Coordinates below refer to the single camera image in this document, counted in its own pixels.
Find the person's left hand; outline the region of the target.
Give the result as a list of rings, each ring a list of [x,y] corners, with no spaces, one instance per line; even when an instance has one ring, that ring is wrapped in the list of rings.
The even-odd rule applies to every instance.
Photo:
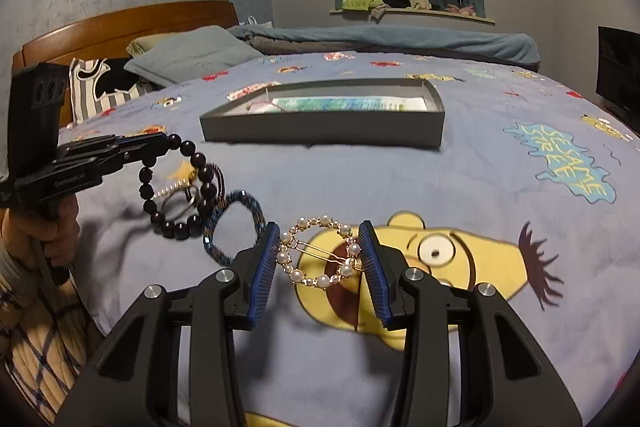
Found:
[[[76,255],[79,205],[75,195],[58,203],[58,213],[47,220],[33,211],[13,208],[1,211],[1,238],[9,255],[29,270],[38,267],[35,245],[55,267],[69,265]]]

